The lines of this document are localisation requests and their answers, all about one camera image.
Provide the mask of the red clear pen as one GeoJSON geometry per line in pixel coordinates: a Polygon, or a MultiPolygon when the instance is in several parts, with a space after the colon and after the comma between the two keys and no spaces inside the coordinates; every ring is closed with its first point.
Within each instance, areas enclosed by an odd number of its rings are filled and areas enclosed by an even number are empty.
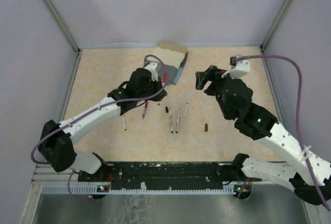
{"type": "Polygon", "coordinates": [[[147,107],[148,107],[148,101],[145,102],[144,110],[143,110],[143,114],[142,114],[142,119],[145,119],[146,112],[147,112],[147,107]]]}

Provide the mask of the red marker cap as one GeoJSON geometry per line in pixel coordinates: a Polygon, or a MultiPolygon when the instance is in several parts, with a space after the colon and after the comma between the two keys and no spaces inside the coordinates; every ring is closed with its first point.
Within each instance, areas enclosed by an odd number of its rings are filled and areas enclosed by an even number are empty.
{"type": "Polygon", "coordinates": [[[163,75],[163,79],[165,79],[166,81],[167,81],[167,74],[165,73],[164,75],[163,75]]]}

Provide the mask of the white red-end marker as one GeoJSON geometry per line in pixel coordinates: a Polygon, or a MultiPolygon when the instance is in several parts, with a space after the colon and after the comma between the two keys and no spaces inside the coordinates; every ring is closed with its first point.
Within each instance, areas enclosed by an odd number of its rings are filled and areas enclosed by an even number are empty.
{"type": "Polygon", "coordinates": [[[163,79],[162,87],[165,86],[165,84],[166,84],[166,83],[165,83],[165,79],[163,79]]]}

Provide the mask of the white blue-end marker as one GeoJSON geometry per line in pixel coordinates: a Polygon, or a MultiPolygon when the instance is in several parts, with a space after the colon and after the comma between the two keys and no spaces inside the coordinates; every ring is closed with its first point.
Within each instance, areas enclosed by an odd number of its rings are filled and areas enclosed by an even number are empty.
{"type": "Polygon", "coordinates": [[[169,118],[170,118],[170,132],[173,133],[174,129],[173,129],[173,119],[172,119],[172,111],[169,108],[169,118]]]}

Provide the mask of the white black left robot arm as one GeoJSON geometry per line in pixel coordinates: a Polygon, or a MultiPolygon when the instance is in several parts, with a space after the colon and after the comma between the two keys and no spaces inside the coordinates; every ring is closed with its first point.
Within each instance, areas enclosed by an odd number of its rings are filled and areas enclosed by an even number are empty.
{"type": "Polygon", "coordinates": [[[55,172],[72,169],[88,173],[101,181],[107,177],[106,162],[96,153],[87,153],[74,146],[84,136],[107,121],[136,108],[139,102],[161,101],[166,95],[167,74],[159,76],[151,68],[138,68],[128,81],[112,90],[99,103],[75,117],[44,124],[37,149],[55,172]]]}

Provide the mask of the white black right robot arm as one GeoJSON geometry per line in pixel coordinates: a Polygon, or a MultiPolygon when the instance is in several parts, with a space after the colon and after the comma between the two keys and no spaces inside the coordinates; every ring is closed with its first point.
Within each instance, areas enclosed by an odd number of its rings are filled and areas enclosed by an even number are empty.
{"type": "Polygon", "coordinates": [[[216,66],[196,72],[195,77],[195,88],[216,98],[225,119],[233,120],[240,133],[267,146],[284,161],[272,163],[238,154],[231,167],[236,180],[248,177],[269,181],[313,205],[330,200],[330,162],[309,147],[302,149],[272,113],[252,102],[252,89],[216,66]]]}

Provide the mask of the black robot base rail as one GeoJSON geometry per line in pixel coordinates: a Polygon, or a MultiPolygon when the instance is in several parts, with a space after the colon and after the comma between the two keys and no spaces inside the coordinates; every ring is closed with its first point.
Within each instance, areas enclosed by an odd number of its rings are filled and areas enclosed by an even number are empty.
{"type": "Polygon", "coordinates": [[[230,163],[221,162],[108,162],[95,174],[79,172],[78,181],[103,182],[112,190],[218,190],[246,176],[230,163]]]}

